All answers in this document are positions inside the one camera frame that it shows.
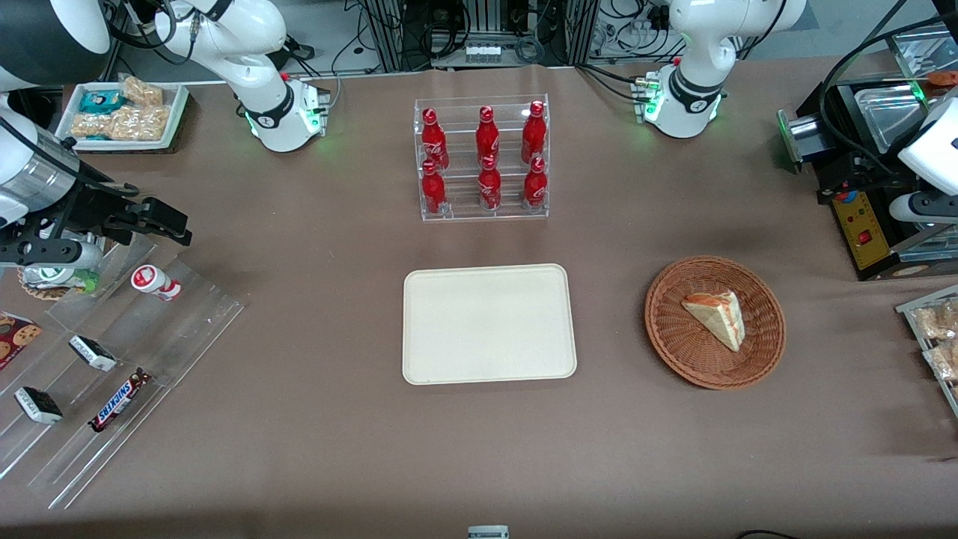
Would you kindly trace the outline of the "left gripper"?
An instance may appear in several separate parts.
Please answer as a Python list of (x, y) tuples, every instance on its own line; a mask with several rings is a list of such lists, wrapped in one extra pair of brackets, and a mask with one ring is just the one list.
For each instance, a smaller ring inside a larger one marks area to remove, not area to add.
[(903, 188), (903, 164), (896, 156), (866, 157), (860, 151), (838, 151), (823, 158), (823, 200), (876, 189)]

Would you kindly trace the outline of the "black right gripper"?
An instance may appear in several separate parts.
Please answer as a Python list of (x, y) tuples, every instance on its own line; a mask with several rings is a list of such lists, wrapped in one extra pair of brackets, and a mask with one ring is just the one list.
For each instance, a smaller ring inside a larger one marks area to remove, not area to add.
[(154, 197), (144, 198), (144, 219), (141, 204), (132, 197), (140, 191), (132, 184), (116, 182), (76, 182), (64, 198), (39, 212), (39, 243), (55, 245), (65, 230), (85, 234), (100, 230), (117, 243), (127, 245), (132, 233), (165, 237), (181, 246), (190, 246), (192, 232), (187, 228), (186, 214)]

